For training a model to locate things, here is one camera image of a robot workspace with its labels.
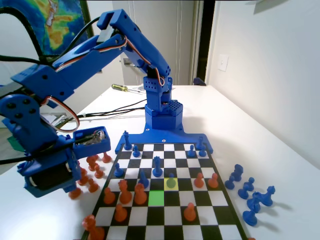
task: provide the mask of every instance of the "wall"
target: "wall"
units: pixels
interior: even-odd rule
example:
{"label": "wall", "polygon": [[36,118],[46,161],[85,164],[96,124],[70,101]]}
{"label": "wall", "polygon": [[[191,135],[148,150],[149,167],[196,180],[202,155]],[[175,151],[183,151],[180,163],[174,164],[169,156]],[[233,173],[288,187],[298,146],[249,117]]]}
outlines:
{"label": "wall", "polygon": [[220,2],[207,81],[319,168],[320,1],[253,2]]}

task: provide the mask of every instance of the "white table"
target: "white table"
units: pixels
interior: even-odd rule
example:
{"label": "white table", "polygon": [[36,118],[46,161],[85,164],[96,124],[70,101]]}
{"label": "white table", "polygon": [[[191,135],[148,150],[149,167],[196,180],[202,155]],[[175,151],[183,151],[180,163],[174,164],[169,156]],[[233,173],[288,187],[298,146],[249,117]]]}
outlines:
{"label": "white table", "polygon": [[[83,112],[111,111],[144,99],[145,95],[108,89]],[[228,194],[235,206],[246,234],[257,240],[319,239],[320,171],[280,141],[253,118],[211,86],[175,86],[172,99],[183,104],[183,126],[187,133],[205,133],[213,146],[213,158],[221,178],[229,178],[235,164],[244,168],[242,181],[235,183]],[[142,133],[144,111],[134,111],[115,118],[88,118],[80,129],[105,126],[111,139],[110,155],[124,130]],[[86,168],[85,159],[80,160]],[[112,164],[104,164],[109,173]],[[261,206],[256,215],[258,224],[251,227],[242,220],[248,210],[237,190],[244,180],[255,178],[255,190],[266,192],[275,186],[273,206]],[[96,179],[103,186],[106,179]],[[34,198],[24,186],[24,178],[13,167],[0,176],[0,239],[1,240],[72,240],[80,239],[81,222],[92,213],[101,191],[83,194],[71,200],[62,189],[41,198]]]}

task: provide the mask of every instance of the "orange pawn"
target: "orange pawn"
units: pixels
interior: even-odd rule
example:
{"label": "orange pawn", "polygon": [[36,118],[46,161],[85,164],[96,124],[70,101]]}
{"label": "orange pawn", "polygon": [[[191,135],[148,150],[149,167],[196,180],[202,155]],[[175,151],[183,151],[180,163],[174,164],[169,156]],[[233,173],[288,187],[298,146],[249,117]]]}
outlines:
{"label": "orange pawn", "polygon": [[117,222],[122,222],[127,218],[128,212],[120,203],[115,206],[115,215],[114,219]]}
{"label": "orange pawn", "polygon": [[218,174],[216,174],[216,173],[213,173],[213,174],[212,174],[212,178],[210,178],[210,179],[208,180],[208,185],[209,185],[211,188],[213,188],[213,189],[215,189],[215,188],[217,188],[217,187],[219,186],[219,183],[218,183]]}
{"label": "orange pawn", "polygon": [[193,220],[196,219],[196,211],[195,211],[195,206],[192,202],[188,204],[186,209],[183,212],[183,215],[185,219],[187,219],[189,222],[192,222]]}
{"label": "orange pawn", "polygon": [[95,191],[97,191],[98,190],[98,188],[99,188],[99,185],[97,184],[97,183],[95,183],[95,181],[92,179],[92,178],[90,178],[89,180],[88,180],[88,183],[89,183],[89,192],[90,193],[94,193]]}
{"label": "orange pawn", "polygon": [[145,193],[145,187],[142,183],[138,183],[134,187],[135,196],[134,202],[138,205],[144,204],[147,200],[147,194]]}
{"label": "orange pawn", "polygon": [[202,180],[203,177],[204,175],[201,172],[199,172],[196,179],[194,180],[194,185],[199,189],[202,188],[205,184],[204,181]]}
{"label": "orange pawn", "polygon": [[110,187],[105,188],[103,192],[104,192],[103,202],[105,204],[112,204],[116,199],[116,195],[110,190]]}

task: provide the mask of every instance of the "blue pawn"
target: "blue pawn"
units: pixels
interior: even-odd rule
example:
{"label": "blue pawn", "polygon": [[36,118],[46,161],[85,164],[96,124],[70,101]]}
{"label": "blue pawn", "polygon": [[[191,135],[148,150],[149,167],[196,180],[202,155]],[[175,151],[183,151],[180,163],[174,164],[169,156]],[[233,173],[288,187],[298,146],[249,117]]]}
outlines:
{"label": "blue pawn", "polygon": [[188,157],[193,158],[194,156],[196,156],[196,151],[194,151],[194,146],[190,145],[190,150],[187,152]]}
{"label": "blue pawn", "polygon": [[255,226],[258,222],[255,216],[260,211],[260,205],[255,204],[251,211],[244,211],[242,214],[243,220],[250,226]]}
{"label": "blue pawn", "polygon": [[234,189],[235,188],[235,184],[233,183],[234,180],[235,180],[235,177],[230,176],[229,180],[224,182],[225,187],[230,190]]}
{"label": "blue pawn", "polygon": [[120,168],[120,165],[119,163],[116,163],[115,164],[115,171],[114,171],[114,175],[117,177],[117,178],[121,178],[124,174],[124,170],[122,168]]}
{"label": "blue pawn", "polygon": [[146,178],[145,172],[140,172],[140,180],[138,181],[138,184],[143,184],[144,189],[146,189],[149,186],[149,180]]}
{"label": "blue pawn", "polygon": [[255,182],[255,179],[253,177],[249,177],[249,180],[244,183],[244,184],[248,185],[248,191],[251,192],[255,189],[254,184],[253,184],[254,182]]}
{"label": "blue pawn", "polygon": [[243,184],[243,189],[239,189],[238,190],[238,195],[240,198],[242,199],[247,199],[249,197],[249,194],[248,194],[248,185],[247,184]]}
{"label": "blue pawn", "polygon": [[201,150],[199,151],[199,155],[200,155],[200,157],[207,156],[206,146],[205,145],[202,146]]}
{"label": "blue pawn", "polygon": [[138,150],[138,146],[137,146],[137,145],[134,145],[134,147],[133,147],[133,156],[134,156],[135,158],[137,158],[137,157],[140,156],[140,152],[139,152],[139,150]]}
{"label": "blue pawn", "polygon": [[267,207],[270,207],[273,203],[271,199],[271,195],[275,194],[276,189],[275,186],[269,186],[266,190],[266,194],[261,195],[261,203]]}
{"label": "blue pawn", "polygon": [[155,165],[155,168],[152,171],[153,176],[160,177],[162,175],[162,169],[160,168],[160,157],[155,156],[153,160]]}
{"label": "blue pawn", "polygon": [[240,182],[241,181],[241,174],[244,173],[244,168],[240,165],[240,164],[236,164],[234,166],[234,172],[231,173],[232,176],[234,176],[234,180],[236,182]]}

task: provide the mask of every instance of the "chess square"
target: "chess square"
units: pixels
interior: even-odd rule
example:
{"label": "chess square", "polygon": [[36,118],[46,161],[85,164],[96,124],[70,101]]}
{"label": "chess square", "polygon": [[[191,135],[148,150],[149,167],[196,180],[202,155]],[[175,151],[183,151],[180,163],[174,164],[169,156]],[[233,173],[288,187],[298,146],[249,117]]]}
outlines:
{"label": "chess square", "polygon": [[196,199],[193,191],[179,191],[180,206],[188,206],[189,203],[196,204]]}
{"label": "chess square", "polygon": [[176,169],[176,176],[178,179],[190,179],[189,168],[187,167],[178,167]]}
{"label": "chess square", "polygon": [[164,239],[165,239],[164,226],[146,226],[145,240],[164,240]]}
{"label": "chess square", "polygon": [[115,207],[99,207],[95,216],[96,226],[110,226]]}
{"label": "chess square", "polygon": [[241,240],[237,225],[219,225],[222,240]]}
{"label": "chess square", "polygon": [[164,207],[164,225],[182,225],[180,206]]}
{"label": "chess square", "polygon": [[176,160],[174,158],[164,159],[164,168],[176,168]]}
{"label": "chess square", "polygon": [[223,191],[208,191],[212,206],[228,206]]}
{"label": "chess square", "polygon": [[127,168],[124,179],[137,179],[139,168]]}
{"label": "chess square", "polygon": [[147,224],[147,213],[147,206],[133,206],[131,208],[129,226],[145,226]]}
{"label": "chess square", "polygon": [[128,226],[110,226],[106,239],[124,240],[126,239]]}
{"label": "chess square", "polygon": [[212,206],[197,206],[200,225],[218,225],[217,218]]}
{"label": "chess square", "polygon": [[163,145],[164,151],[175,151],[175,145],[174,144],[164,144]]}
{"label": "chess square", "polygon": [[189,168],[200,168],[198,158],[187,158],[186,162],[188,163]]}
{"label": "chess square", "polygon": [[200,226],[183,225],[184,240],[202,240],[202,232]]}

